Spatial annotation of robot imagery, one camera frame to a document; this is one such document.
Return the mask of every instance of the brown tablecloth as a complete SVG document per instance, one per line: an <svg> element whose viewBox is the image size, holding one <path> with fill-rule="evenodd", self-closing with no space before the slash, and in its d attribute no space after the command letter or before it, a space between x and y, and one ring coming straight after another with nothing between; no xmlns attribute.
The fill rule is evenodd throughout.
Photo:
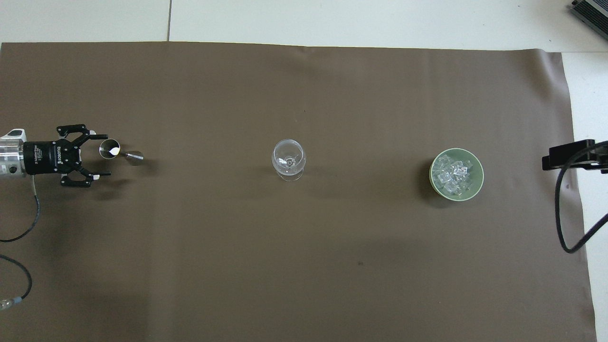
<svg viewBox="0 0 608 342"><path fill-rule="evenodd" d="M102 161L90 189L40 175L40 222L1 253L34 287L6 341L594 341L585 251L560 249L570 142L560 54L208 43L3 44L5 131L84 123L147 163ZM303 177L271 151L298 140ZM462 147L485 184L453 203L432 158ZM582 234L575 177L562 219ZM3 238L33 217L2 184ZM0 263L2 297L23 292Z"/></svg>

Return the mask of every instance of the empty wine glass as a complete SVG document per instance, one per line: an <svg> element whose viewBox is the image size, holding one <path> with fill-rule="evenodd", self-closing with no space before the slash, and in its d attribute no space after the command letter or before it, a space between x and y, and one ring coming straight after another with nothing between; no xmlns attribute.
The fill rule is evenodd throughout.
<svg viewBox="0 0 608 342"><path fill-rule="evenodd" d="M306 153L302 146L293 139L278 142L272 151L272 166L285 181L297 181L304 172Z"/></svg>

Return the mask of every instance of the white table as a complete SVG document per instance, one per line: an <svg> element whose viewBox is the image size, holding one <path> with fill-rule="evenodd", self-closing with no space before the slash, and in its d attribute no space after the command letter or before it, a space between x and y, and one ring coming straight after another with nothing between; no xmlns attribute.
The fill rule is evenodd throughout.
<svg viewBox="0 0 608 342"><path fill-rule="evenodd" d="M569 14L568 3L0 0L0 42L171 40L565 52L575 139L607 140L608 41ZM579 186L589 228L608 209L608 176L579 172ZM587 255L597 337L608 342L608 228L587 244Z"/></svg>

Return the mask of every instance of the black cable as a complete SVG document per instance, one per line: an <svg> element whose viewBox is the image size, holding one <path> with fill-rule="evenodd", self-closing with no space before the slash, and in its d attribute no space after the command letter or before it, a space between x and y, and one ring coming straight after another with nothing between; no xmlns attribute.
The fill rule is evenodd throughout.
<svg viewBox="0 0 608 342"><path fill-rule="evenodd" d="M606 224L606 222L608 222L608 214L604 215L604 217L602 217L599 221L597 221L593 225L593 227L591 227L591 229L574 245L574 247L569 248L568 246L566 246L566 242L564 241L564 233L562 232L562 223L561 223L561 219L559 217L559 192L560 192L560 188L562 186L562 180L564 179L564 174L566 173L566 170L568 170L570 168L570 166L572 164L574 164L574 162L578 158L580 158L582 155L584 155L587 152L591 152L592 150L595 150L599 147L605 147L605 146L608 146L608 141L603 141L603 142L599 142L597 144L593 144L587 148L584 148L584 149L576 152L562 166L562 169L559 171L558 180L557 180L557 182L555 182L555 225L557 226L557 229L558 229L559 243L562 245L562 248L567 253L576 252L587 241L589 241L589 239L591 239L591 236L593 236L603 225Z"/></svg>
<svg viewBox="0 0 608 342"><path fill-rule="evenodd" d="M26 292L21 296L21 299L25 299L25 297L27 297L27 295L30 294L30 291L32 290L32 276L30 275L30 272L27 270L27 268L21 264L21 262L18 262L15 259L11 259L5 255L0 254L0 259L4 259L8 262L12 262L13 264L19 266L19 268L26 274L27 276L27 290Z"/></svg>
<svg viewBox="0 0 608 342"><path fill-rule="evenodd" d="M2 240L2 239L0 239L0 242L13 242L13 241L17 241L20 238L26 236L27 233L29 233L30 231L32 231L32 229L34 228L34 226L36 225L36 223L38 223L38 218L40 217L40 200L38 199L38 194L36 193L36 184L34 183L34 176L32 176L32 189L34 191L34 200L36 200L36 216L34 217L34 222L32 222L32 225L30 225L30 227L27 228L27 230L24 231L23 234L21 234L20 236L17 236L17 237L14 237L12 239L8 239L8 240Z"/></svg>

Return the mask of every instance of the glass base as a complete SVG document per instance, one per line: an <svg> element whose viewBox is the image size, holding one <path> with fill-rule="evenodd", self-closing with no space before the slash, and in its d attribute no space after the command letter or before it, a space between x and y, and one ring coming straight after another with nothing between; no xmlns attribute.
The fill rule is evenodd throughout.
<svg viewBox="0 0 608 342"><path fill-rule="evenodd" d="M290 176L286 176L286 175L282 175L281 173L279 173L277 171L277 175L279 177L281 177L282 180L286 181L286 182L293 182L293 181L297 181L300 179L300 177L302 177L302 174L304 174L304 170L296 173L295 175L290 175Z"/></svg>

